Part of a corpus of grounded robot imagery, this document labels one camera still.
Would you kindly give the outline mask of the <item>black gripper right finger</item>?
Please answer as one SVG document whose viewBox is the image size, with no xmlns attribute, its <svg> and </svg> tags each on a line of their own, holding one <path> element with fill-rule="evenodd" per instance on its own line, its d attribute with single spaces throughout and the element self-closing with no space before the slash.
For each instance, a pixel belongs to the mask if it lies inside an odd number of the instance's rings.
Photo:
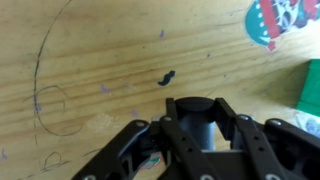
<svg viewBox="0 0 320 180">
<path fill-rule="evenodd" d="M 223 98 L 216 98 L 217 125 L 231 148 L 243 150 L 258 180 L 284 180 L 284 172 L 266 136 L 246 115 L 238 116 Z"/>
</svg>

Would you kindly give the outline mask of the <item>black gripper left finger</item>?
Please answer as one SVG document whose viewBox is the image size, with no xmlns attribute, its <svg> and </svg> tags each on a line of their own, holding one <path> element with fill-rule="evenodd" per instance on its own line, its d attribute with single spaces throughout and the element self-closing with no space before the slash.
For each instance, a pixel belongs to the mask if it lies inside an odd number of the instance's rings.
<svg viewBox="0 0 320 180">
<path fill-rule="evenodd" d="M 182 166 L 189 180 L 217 180 L 206 157 L 214 150 L 214 101 L 203 97 L 166 100 L 166 115 L 160 120 L 174 163 Z"/>
</svg>

